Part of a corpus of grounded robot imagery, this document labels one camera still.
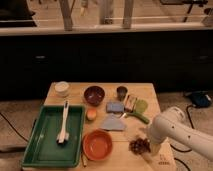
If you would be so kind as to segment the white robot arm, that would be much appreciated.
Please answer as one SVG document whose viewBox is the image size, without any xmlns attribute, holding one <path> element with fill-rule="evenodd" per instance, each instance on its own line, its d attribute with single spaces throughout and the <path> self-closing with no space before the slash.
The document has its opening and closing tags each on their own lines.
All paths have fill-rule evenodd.
<svg viewBox="0 0 213 171">
<path fill-rule="evenodd" d="M 213 161 L 213 136 L 184 125 L 184 120 L 184 112 L 175 106 L 157 114 L 147 127 L 151 153 L 157 155 L 161 144 L 171 138 Z"/>
</svg>

